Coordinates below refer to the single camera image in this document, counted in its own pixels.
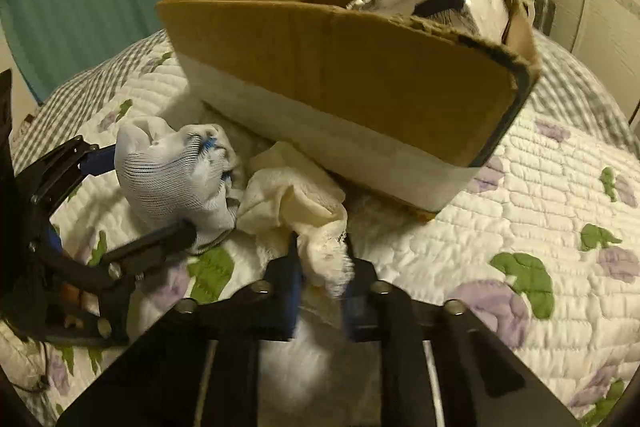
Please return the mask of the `person's hand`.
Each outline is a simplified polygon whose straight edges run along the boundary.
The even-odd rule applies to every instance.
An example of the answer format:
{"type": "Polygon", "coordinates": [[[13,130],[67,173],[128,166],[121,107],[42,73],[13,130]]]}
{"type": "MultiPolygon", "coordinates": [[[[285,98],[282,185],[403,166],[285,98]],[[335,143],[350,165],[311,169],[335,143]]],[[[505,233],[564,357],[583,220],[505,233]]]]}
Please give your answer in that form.
{"type": "Polygon", "coordinates": [[[97,295],[63,282],[58,291],[64,314],[64,327],[83,334],[95,333],[107,339],[112,335],[110,321],[100,314],[97,295]]]}

